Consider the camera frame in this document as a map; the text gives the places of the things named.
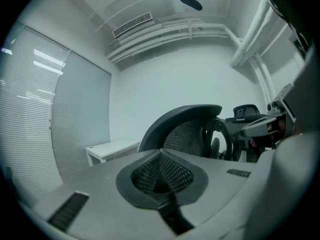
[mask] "small white desk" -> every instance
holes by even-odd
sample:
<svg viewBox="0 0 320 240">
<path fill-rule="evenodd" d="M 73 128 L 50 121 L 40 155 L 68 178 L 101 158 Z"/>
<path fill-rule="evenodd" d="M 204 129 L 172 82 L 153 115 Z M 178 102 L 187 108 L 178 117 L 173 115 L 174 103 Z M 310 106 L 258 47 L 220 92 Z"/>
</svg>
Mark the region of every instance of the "small white desk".
<svg viewBox="0 0 320 240">
<path fill-rule="evenodd" d="M 96 146 L 85 148 L 90 167 L 138 152 L 140 142 L 129 139 L 118 139 Z"/>
</svg>

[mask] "office chair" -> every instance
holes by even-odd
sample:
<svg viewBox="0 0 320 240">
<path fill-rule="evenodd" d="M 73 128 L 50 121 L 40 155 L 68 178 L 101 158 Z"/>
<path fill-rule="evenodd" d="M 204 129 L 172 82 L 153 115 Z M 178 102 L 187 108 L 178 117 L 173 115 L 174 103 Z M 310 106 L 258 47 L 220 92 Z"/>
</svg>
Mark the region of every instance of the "office chair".
<svg viewBox="0 0 320 240">
<path fill-rule="evenodd" d="M 241 129 L 266 115 L 260 114 L 259 109 L 252 104 L 237 106 L 233 109 L 234 117 L 225 120 L 226 126 L 230 132 L 233 144 L 232 156 L 238 161 L 241 152 L 247 151 L 247 162 L 257 162 L 260 150 L 254 148 L 251 144 L 251 137 L 242 137 Z"/>
<path fill-rule="evenodd" d="M 188 105 L 171 110 L 148 129 L 139 152 L 165 148 L 198 157 L 217 158 L 218 141 L 211 143 L 213 132 L 218 131 L 227 144 L 225 160 L 231 160 L 231 136 L 224 120 L 217 117 L 221 110 L 218 105 Z"/>
</svg>

